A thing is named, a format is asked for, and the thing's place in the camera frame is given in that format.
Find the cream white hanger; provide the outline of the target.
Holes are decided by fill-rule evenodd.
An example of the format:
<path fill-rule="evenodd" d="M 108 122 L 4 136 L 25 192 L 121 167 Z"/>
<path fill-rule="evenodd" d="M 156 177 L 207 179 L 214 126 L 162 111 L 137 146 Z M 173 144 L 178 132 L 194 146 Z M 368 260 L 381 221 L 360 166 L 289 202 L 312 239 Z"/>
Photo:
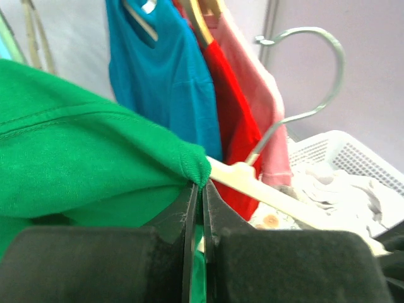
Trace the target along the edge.
<path fill-rule="evenodd" d="M 233 165 L 226 165 L 218 160 L 208 157 L 207 160 L 211 165 L 210 179 L 224 184 L 236 191 L 254 198 L 262 203 L 274 207 L 282 213 L 304 223 L 305 225 L 317 229 L 327 231 L 344 231 L 358 235 L 369 247 L 374 256 L 387 255 L 389 252 L 377 240 L 372 239 L 365 233 L 360 233 L 354 229 L 343 226 L 342 223 L 325 215 L 319 209 L 305 205 L 297 199 L 294 199 L 271 186 L 268 186 L 255 177 L 253 164 L 258 159 L 263 148 L 267 145 L 275 131 L 282 125 L 290 122 L 299 121 L 317 114 L 325 109 L 329 103 L 338 95 L 342 86 L 343 75 L 345 72 L 345 53 L 341 43 L 329 32 L 319 27 L 298 27 L 291 28 L 278 34 L 275 38 L 268 40 L 263 36 L 255 37 L 255 43 L 265 47 L 274 46 L 285 40 L 289 36 L 310 33 L 317 35 L 323 39 L 334 53 L 336 61 L 336 72 L 333 84 L 315 108 L 297 114 L 291 117 L 286 117 L 274 123 L 263 135 L 259 143 L 252 149 L 248 157 L 243 162 L 237 162 Z"/>

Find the green t shirt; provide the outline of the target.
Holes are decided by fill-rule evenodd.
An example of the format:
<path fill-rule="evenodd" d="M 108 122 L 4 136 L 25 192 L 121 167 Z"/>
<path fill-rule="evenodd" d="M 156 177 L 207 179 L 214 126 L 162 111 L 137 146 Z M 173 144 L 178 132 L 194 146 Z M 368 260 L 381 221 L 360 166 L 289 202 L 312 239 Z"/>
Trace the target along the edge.
<path fill-rule="evenodd" d="M 51 74 L 1 61 L 1 249 L 37 218 L 138 227 L 187 181 L 202 147 Z"/>

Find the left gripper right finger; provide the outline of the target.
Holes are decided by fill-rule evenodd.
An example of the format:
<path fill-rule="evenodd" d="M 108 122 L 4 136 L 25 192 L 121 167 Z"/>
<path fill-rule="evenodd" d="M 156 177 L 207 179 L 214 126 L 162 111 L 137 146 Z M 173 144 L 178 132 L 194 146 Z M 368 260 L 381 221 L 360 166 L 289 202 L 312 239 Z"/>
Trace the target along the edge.
<path fill-rule="evenodd" d="M 356 234 L 258 230 L 203 189 L 208 302 L 391 302 L 384 275 Z"/>

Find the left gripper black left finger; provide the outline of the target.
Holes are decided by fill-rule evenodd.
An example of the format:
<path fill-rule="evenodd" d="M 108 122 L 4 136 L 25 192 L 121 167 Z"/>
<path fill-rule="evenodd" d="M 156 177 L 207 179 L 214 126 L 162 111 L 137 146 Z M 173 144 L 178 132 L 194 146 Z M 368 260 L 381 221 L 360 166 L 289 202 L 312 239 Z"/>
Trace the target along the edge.
<path fill-rule="evenodd" d="M 137 229 L 41 226 L 1 261 L 2 302 L 189 302 L 198 187 Z"/>

